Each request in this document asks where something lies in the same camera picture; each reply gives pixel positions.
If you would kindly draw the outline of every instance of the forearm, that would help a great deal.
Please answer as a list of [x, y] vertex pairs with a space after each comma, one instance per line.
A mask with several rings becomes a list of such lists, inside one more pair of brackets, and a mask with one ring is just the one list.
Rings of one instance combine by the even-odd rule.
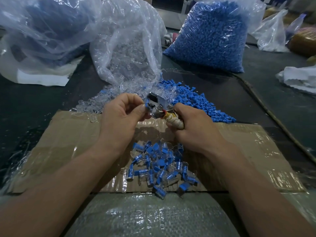
[[111, 155], [92, 148], [7, 203], [0, 214], [3, 236], [59, 236], [115, 161]]
[[315, 236], [307, 220], [238, 149], [212, 157], [250, 236]]

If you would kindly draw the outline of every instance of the workbench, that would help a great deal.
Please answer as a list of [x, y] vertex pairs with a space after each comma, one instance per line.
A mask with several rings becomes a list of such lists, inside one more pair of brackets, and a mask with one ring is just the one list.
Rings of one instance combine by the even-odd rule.
[[[181, 81], [196, 87], [196, 91], [205, 93], [206, 98], [213, 102], [217, 109], [233, 116], [237, 122], [263, 126], [294, 171], [298, 172], [305, 187], [313, 192], [316, 187], [315, 164], [289, 139], [263, 107], [264, 105], [270, 110], [304, 147], [315, 150], [315, 97], [283, 86], [274, 77], [286, 66], [306, 65], [306, 58], [293, 53], [261, 52], [257, 47], [250, 46], [245, 48], [244, 53], [245, 73], [238, 76], [177, 62], [166, 56], [163, 56], [161, 68], [164, 79], [173, 79], [175, 82]], [[106, 83], [98, 77], [89, 55], [85, 56], [65, 87], [21, 85], [0, 77], [0, 175], [3, 177], [12, 163], [17, 163], [23, 154], [35, 146], [58, 109], [72, 110], [79, 100], [95, 96], [104, 85]], [[100, 203], [104, 196], [109, 201], [113, 195], [115, 194], [100, 194], [96, 203]], [[126, 197], [122, 198], [132, 198], [128, 195], [132, 194], [126, 194]], [[144, 195], [142, 194], [142, 198], [148, 199], [149, 203], [159, 201], [155, 196]], [[239, 235], [247, 236], [227, 193], [198, 195], [201, 199], [206, 196], [216, 199]]]

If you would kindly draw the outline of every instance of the pile of blue plastic parts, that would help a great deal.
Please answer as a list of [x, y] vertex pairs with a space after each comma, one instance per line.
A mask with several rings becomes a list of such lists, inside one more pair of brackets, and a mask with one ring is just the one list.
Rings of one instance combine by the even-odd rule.
[[[131, 152], [133, 162], [128, 169], [127, 181], [132, 181], [138, 176], [141, 182], [147, 182], [148, 187], [153, 188], [161, 199], [167, 192], [164, 187], [170, 186], [179, 180], [180, 184], [177, 194], [181, 197], [191, 185], [197, 185], [198, 181], [193, 173], [188, 171], [188, 163], [183, 162], [183, 145], [168, 148], [166, 142], [159, 141], [151, 144], [151, 141], [134, 143]], [[134, 170], [135, 164], [142, 164], [143, 169]]]
[[189, 86], [181, 86], [181, 82], [175, 83], [173, 80], [163, 80], [161, 81], [161, 84], [167, 89], [177, 86], [178, 95], [172, 102], [173, 105], [179, 102], [197, 109], [201, 109], [212, 118], [213, 122], [236, 122], [235, 118], [227, 115], [224, 112], [221, 112], [221, 110], [216, 110], [215, 105], [211, 102], [208, 102], [204, 96], [204, 93], [199, 95], [194, 91], [195, 87], [190, 88]]

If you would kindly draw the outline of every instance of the bag of blue plastic pellets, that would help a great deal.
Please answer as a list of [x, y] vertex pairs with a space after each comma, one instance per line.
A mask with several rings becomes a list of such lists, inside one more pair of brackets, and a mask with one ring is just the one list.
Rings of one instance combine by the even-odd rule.
[[243, 72], [249, 18], [257, 0], [203, 0], [188, 14], [180, 34], [163, 53], [174, 59]]
[[8, 44], [13, 55], [32, 57], [49, 67], [62, 66], [83, 50], [88, 51], [89, 42], [99, 31], [101, 0], [1, 0], [0, 3], [0, 25], [10, 36]]

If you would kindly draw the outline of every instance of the person's right hand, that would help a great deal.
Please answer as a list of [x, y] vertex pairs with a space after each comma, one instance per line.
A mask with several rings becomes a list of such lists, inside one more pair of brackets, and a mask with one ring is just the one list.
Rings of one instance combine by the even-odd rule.
[[175, 129], [169, 123], [167, 126], [177, 140], [189, 150], [205, 156], [221, 155], [232, 145], [223, 138], [212, 119], [203, 110], [181, 103], [177, 103], [174, 110], [183, 119], [184, 130]]

